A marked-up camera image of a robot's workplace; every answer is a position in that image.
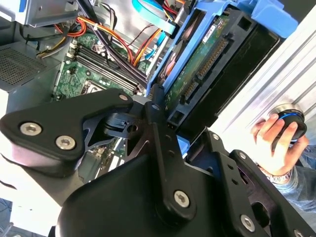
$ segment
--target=green circuit board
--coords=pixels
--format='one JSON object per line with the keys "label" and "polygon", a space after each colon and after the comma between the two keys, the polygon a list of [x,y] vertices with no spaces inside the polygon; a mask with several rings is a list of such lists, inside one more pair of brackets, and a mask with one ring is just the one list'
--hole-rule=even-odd
{"label": "green circuit board", "polygon": [[[75,73],[70,74],[69,71],[72,69],[75,70]],[[133,95],[131,91],[122,88],[120,85],[113,83],[111,80],[94,71],[90,71],[80,63],[71,62],[70,64],[65,64],[61,71],[61,77],[55,90],[56,97],[58,95],[65,95],[66,98],[72,98],[81,95],[83,85],[87,80],[93,81],[102,89],[118,88],[131,96]]]}
{"label": "green circuit board", "polygon": [[223,28],[228,24],[228,16],[220,16],[206,32],[203,40],[198,45],[197,49],[191,56],[190,60],[187,62],[186,66],[181,71],[179,77],[176,79],[170,90],[165,96],[165,110],[169,111],[172,106],[176,104],[179,100],[179,95],[181,95],[190,85],[194,75],[200,68],[201,64],[208,57],[208,53],[215,45],[216,41],[220,37]]}
{"label": "green circuit board", "polygon": [[[98,39],[93,34],[85,34],[76,38],[76,41],[91,49],[97,44]],[[119,52],[123,57],[127,56],[126,51],[120,50]],[[133,92],[122,88],[103,75],[89,70],[77,61],[71,61],[65,58],[64,66],[60,71],[59,81],[54,90],[54,98],[59,100],[61,97],[72,98],[81,95],[82,88],[87,80],[95,83],[100,89],[118,88],[124,90],[131,96],[133,95]]]}

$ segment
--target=blue cable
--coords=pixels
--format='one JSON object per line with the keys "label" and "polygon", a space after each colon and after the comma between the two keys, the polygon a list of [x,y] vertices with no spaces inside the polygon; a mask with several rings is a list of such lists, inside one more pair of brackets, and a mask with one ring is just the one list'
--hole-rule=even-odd
{"label": "blue cable", "polygon": [[285,115],[283,115],[282,117],[280,117],[279,119],[283,119],[283,118],[285,118],[285,117],[292,116],[292,115],[298,116],[298,114],[296,114],[296,113],[291,113],[291,114],[285,114]]}
{"label": "blue cable", "polygon": [[[165,32],[162,32],[161,35],[160,35],[160,37],[159,37],[158,40],[157,40],[157,43],[156,43],[157,48],[161,45],[161,43],[162,43],[162,41],[164,40],[165,37],[166,37]],[[155,52],[156,52],[156,49],[153,49],[149,54],[147,54],[147,55],[145,56],[145,59],[146,59],[146,60],[150,59],[150,58],[155,54]]]}
{"label": "blue cable", "polygon": [[149,11],[139,2],[139,0],[132,0],[132,4],[135,10],[142,16],[142,18],[162,29],[163,31],[167,32],[168,34],[172,35],[173,31],[175,30],[174,25],[170,24],[164,19],[161,19],[159,16]]}

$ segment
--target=black metal arm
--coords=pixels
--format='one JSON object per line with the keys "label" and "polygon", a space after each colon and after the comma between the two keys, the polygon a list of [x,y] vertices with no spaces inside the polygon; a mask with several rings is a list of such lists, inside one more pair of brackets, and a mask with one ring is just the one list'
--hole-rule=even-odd
{"label": "black metal arm", "polygon": [[59,236],[315,236],[241,151],[228,154],[205,132],[193,166],[158,100],[111,89],[8,114],[2,155],[46,175],[72,174],[85,151],[128,139],[129,162],[84,185],[65,202]]}

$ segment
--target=bolt hole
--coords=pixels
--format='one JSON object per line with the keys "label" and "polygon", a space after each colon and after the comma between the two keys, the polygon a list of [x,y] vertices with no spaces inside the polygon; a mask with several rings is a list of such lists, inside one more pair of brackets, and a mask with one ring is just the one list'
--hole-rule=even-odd
{"label": "bolt hole", "polygon": [[270,223],[270,217],[265,206],[260,202],[255,202],[251,205],[253,214],[262,228],[265,228]]}
{"label": "bolt hole", "polygon": [[173,151],[171,151],[171,150],[168,151],[168,154],[169,154],[170,157],[174,158],[174,152]]}
{"label": "bolt hole", "polygon": [[206,169],[206,171],[208,171],[208,172],[210,172],[212,174],[213,173],[213,167],[210,166],[209,168]]}
{"label": "bolt hole", "polygon": [[172,141],[171,137],[169,135],[166,135],[166,139],[168,139],[169,142]]}
{"label": "bolt hole", "polygon": [[135,132],[137,131],[138,127],[136,125],[130,125],[128,128],[127,128],[127,132],[130,133],[130,132]]}
{"label": "bolt hole", "polygon": [[232,182],[233,182],[235,185],[238,185],[238,182],[237,182],[235,179],[232,179]]}

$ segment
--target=screw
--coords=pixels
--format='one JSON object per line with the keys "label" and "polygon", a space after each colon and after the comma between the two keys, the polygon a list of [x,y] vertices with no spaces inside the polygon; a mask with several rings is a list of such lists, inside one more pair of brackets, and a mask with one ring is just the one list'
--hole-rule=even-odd
{"label": "screw", "polygon": [[247,230],[250,232],[255,232],[255,225],[247,215],[241,215],[240,220]]}
{"label": "screw", "polygon": [[128,100],[128,98],[127,98],[125,95],[119,95],[119,97],[120,97],[122,100]]}
{"label": "screw", "polygon": [[160,108],[159,108],[158,105],[152,104],[152,107],[153,107],[155,110],[160,110]]}
{"label": "screw", "polygon": [[174,199],[183,208],[186,208],[190,205],[190,200],[189,200],[188,195],[186,195],[181,190],[177,190],[174,192]]}
{"label": "screw", "polygon": [[241,158],[243,158],[243,159],[246,159],[246,158],[247,158],[246,155],[245,155],[244,153],[242,153],[242,152],[239,152],[239,156],[240,156]]}
{"label": "screw", "polygon": [[294,230],[295,237],[303,237],[302,233],[298,230]]}
{"label": "screw", "polygon": [[47,43],[46,45],[45,45],[45,48],[46,49],[52,49],[54,47],[54,44],[53,43]]}
{"label": "screw", "polygon": [[56,139],[56,145],[62,150],[72,150],[76,141],[70,136],[60,136]]}
{"label": "screw", "polygon": [[219,140],[219,136],[217,134],[213,133],[212,136],[215,138],[215,140]]}
{"label": "screw", "polygon": [[39,126],[38,124],[34,122],[26,122],[20,126],[20,131],[24,135],[28,135],[28,136],[39,135],[41,133],[41,130],[42,130],[41,126]]}

